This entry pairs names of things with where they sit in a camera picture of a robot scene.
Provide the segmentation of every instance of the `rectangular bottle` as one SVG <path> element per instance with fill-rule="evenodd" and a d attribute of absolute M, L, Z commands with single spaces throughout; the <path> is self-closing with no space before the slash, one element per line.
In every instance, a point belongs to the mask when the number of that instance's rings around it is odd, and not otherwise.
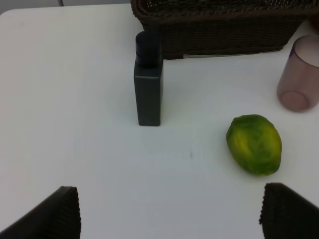
<path fill-rule="evenodd" d="M 163 91 L 163 59 L 160 36 L 141 32 L 136 36 L 134 85 L 139 125 L 160 126 Z"/>

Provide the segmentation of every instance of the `lime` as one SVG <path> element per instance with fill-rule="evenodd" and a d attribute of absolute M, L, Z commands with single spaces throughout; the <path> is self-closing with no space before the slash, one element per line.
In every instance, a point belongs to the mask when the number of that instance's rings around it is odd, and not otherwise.
<path fill-rule="evenodd" d="M 266 176 L 279 169 L 281 139 L 274 125 L 265 117 L 247 115 L 235 118 L 226 140 L 233 158 L 247 172 Z"/>

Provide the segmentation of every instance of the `dark bottle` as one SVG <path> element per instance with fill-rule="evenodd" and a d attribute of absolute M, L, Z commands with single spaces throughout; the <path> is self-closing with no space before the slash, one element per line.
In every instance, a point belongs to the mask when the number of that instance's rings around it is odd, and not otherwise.
<path fill-rule="evenodd" d="M 163 58 L 156 32 L 142 31 L 136 36 L 134 85 L 139 125 L 160 126 Z"/>

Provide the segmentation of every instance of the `bottle cap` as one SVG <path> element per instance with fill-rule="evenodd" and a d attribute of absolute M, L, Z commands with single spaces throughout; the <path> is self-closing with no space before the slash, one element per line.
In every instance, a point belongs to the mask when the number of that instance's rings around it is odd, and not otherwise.
<path fill-rule="evenodd" d="M 136 59 L 142 66 L 156 66 L 161 61 L 161 42 L 157 32 L 142 31 L 136 36 Z"/>

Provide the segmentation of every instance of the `drinking glass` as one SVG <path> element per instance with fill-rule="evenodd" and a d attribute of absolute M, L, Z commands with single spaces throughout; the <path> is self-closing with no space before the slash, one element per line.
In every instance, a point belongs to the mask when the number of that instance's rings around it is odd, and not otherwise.
<path fill-rule="evenodd" d="M 297 39 L 277 87 L 280 102 L 303 112 L 319 102 L 319 36 Z"/>

